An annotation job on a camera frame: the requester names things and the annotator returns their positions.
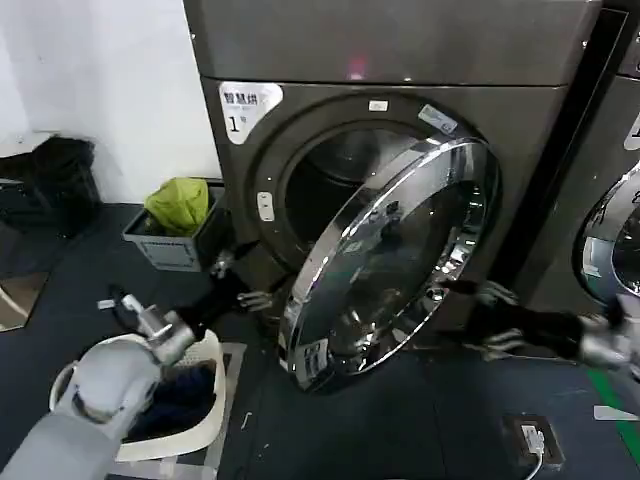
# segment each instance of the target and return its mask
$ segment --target washing machine door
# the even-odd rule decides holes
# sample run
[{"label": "washing machine door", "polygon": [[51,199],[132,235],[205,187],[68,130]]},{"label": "washing machine door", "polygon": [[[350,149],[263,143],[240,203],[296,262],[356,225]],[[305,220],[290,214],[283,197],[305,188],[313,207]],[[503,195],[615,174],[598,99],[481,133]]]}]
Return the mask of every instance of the washing machine door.
[{"label": "washing machine door", "polygon": [[496,158],[473,136],[436,135],[374,172],[316,242],[280,328],[304,390],[335,389],[399,351],[446,301],[495,207]]},{"label": "washing machine door", "polygon": [[607,192],[587,218],[575,263],[587,290],[609,302],[640,296],[640,164]]}]

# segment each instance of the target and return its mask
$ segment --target green stripe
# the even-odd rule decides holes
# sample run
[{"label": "green stripe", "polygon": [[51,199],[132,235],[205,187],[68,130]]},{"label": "green stripe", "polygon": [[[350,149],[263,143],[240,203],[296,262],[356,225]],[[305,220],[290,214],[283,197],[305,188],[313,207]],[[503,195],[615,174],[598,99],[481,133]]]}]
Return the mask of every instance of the green stripe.
[{"label": "green stripe", "polygon": [[[614,392],[609,382],[607,374],[600,370],[588,369],[587,374],[591,379],[591,383],[600,394],[600,398],[604,405],[622,410],[622,402]],[[636,430],[634,422],[616,421],[616,428],[622,437],[622,441],[629,449],[629,453],[640,467],[640,436]]]}]

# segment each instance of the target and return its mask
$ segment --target open washer door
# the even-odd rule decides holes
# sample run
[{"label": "open washer door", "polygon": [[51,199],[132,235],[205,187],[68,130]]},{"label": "open washer door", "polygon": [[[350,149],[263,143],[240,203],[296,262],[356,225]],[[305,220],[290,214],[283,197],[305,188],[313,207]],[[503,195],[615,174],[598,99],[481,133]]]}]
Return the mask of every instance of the open washer door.
[{"label": "open washer door", "polygon": [[316,242],[280,327],[303,390],[335,389],[395,352],[445,301],[497,203],[499,166],[477,136],[437,134],[371,174]]}]

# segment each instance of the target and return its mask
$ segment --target laundry basket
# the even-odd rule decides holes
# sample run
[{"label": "laundry basket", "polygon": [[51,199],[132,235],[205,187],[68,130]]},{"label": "laundry basket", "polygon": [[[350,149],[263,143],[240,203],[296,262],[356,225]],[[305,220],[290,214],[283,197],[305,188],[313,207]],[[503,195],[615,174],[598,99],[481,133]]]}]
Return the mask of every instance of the laundry basket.
[{"label": "laundry basket", "polygon": [[[100,343],[110,343],[114,340],[121,339],[132,340],[134,342],[145,344],[144,339],[138,335],[120,335],[118,337],[109,338]],[[116,461],[135,462],[140,460],[151,460],[154,458],[171,457],[174,455],[183,455],[185,453],[195,452],[196,450],[205,448],[215,440],[220,432],[220,428],[222,427],[224,405],[226,401],[224,360],[218,337],[213,332],[207,331],[204,340],[187,349],[184,358],[176,364],[176,367],[188,367],[208,361],[212,363],[212,366],[213,362],[215,362],[216,375],[214,393],[216,394],[216,400],[207,416],[196,426],[189,430],[185,430],[184,432],[151,440],[123,443],[118,451]],[[74,366],[75,364],[67,365],[58,375],[49,395],[49,409],[53,410],[55,407],[57,399],[61,393],[60,386],[63,383],[68,382]]]}]

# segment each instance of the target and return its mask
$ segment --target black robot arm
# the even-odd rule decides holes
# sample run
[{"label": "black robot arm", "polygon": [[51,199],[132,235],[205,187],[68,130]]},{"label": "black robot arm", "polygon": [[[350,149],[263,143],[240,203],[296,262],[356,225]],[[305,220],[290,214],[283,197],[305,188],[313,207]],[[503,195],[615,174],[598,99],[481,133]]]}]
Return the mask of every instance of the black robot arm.
[{"label": "black robot arm", "polygon": [[600,315],[569,312],[538,312],[523,307],[517,297],[493,282],[445,282],[443,286],[473,295],[478,310],[463,334],[466,342],[491,346],[500,339],[513,340],[517,331],[532,345],[547,347],[558,356],[610,369],[628,369],[638,378],[640,299],[620,295]]}]

